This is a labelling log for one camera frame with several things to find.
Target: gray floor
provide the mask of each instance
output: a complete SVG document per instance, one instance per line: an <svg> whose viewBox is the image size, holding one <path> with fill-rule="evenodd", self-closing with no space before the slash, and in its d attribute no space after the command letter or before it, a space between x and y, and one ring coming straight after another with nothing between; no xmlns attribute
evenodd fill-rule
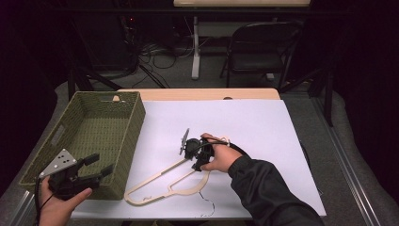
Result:
<svg viewBox="0 0 399 226"><path fill-rule="evenodd" d="M209 45L204 45L202 48L199 80L194 81L191 79L192 55L178 57L173 66L168 69L157 69L153 65L152 68L165 78L171 88L224 88L225 79L219 78L224 57L222 55L215 55L215 47L212 46L211 41L209 41L208 44ZM173 58L170 56L156 56L155 59L157 66L161 66L162 64L163 67L166 67L173 62ZM135 88L158 88L141 70L133 75L122 77L114 81L125 88L130 88L143 78L145 79L141 83L135 85ZM93 82L93 84L97 90L108 89L100 83ZM240 88L274 87L276 86L276 81L266 81L266 79L259 75L236 75L231 78L231 86ZM321 198L327 211L324 222L326 225L367 225L364 213L361 211L361 208L359 208L359 201L355 199L355 191L349 186L347 178L345 178L342 167L340 166L340 161L338 161L339 158L336 154L337 144L331 139L324 119L320 117L320 100L308 97L304 91L307 86L308 84L304 84L289 93L281 94L281 99L287 104L298 137L309 153L311 172L315 183L323 192ZM26 163L32 160L33 155L46 138L52 126L56 123L56 120L62 114L68 102L66 84L57 88L56 92L58 94L58 105L54 116ZM362 160L353 141L352 131L344 111L344 101L336 93L334 93L333 99L333 123L333 130L336 132L340 144L359 182L362 184L362 188L364 188L368 201L379 220L379 225L397 225L397 222L399 222L398 206L380 187L374 175ZM10 185L8 191L1 197L1 225L7 225L12 219L13 213L15 209L17 209L19 201L24 194L24 190L18 187L17 182L25 169L26 164ZM33 216L34 211L29 214L29 217L21 225L33 222ZM121 221L72 220L70 225L121 225Z"/></svg>

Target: person's left hand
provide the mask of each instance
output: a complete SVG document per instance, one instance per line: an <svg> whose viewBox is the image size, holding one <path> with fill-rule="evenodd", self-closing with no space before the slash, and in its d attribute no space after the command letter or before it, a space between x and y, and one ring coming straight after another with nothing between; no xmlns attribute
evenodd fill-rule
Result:
<svg viewBox="0 0 399 226"><path fill-rule="evenodd" d="M41 184L41 205L53 195L53 192L49 188L49 179L50 177L44 178ZM41 208L40 226L66 225L71 217L73 209L87 199L91 192L91 188L86 188L67 201L60 200L53 196Z"/></svg>

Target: chair seat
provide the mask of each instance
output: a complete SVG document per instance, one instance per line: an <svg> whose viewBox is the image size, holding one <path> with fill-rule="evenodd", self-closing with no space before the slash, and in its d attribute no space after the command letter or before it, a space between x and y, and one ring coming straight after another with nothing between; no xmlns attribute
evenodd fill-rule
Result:
<svg viewBox="0 0 399 226"><path fill-rule="evenodd" d="M234 73L278 73L284 67L278 53L234 54L229 65Z"/></svg>

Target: human hand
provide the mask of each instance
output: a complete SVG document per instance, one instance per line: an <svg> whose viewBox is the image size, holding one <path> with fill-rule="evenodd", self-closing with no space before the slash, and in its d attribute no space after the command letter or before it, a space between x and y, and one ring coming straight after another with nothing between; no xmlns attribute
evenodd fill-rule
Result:
<svg viewBox="0 0 399 226"><path fill-rule="evenodd" d="M210 134L202 134L201 137L207 138L208 142L213 142L219 140L217 137L213 137ZM219 170L222 172L228 172L231 164L242 154L237 152L235 149L225 145L225 144L213 144L212 147L215 151L214 160L208 164L202 165L201 170Z"/></svg>
<svg viewBox="0 0 399 226"><path fill-rule="evenodd" d="M53 192L49 188L49 178L50 177L44 178L41 184L42 208L40 211L40 226L66 225L71 217L73 209L88 198L92 189L86 188L69 200L63 201L56 197L51 197Z"/></svg>

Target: dark background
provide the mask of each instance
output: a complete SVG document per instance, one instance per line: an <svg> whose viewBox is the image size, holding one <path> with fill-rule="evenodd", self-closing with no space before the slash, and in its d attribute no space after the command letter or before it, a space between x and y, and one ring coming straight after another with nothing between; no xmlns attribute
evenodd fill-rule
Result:
<svg viewBox="0 0 399 226"><path fill-rule="evenodd" d="M68 21L62 18L56 21L56 15L40 11L35 1L3 2L0 13L1 194L50 120L56 106L54 89L67 80L71 65L93 66L93 59L86 51L87 43ZM150 8L150 2L142 7ZM170 3L165 1L163 6L170 7ZM360 153L379 183L399 202L399 98L396 93L399 21L394 3L393 0L316 0L311 7L346 9L355 6L359 17L350 29L352 41L339 57L334 89L345 99ZM164 18L160 27L172 34L168 24L176 23L175 19ZM146 22L156 25L157 21L160 20L153 18ZM102 45L107 43L110 51L119 49L126 56L132 54L118 41L123 35L120 27L112 23L100 24L104 24L105 30L111 29L108 30L109 40L98 40ZM319 67L324 56L331 52L344 24L343 20L307 20L289 78L296 79ZM164 41L165 45L172 45L174 39L168 36ZM126 58L111 62L114 65L130 63Z"/></svg>

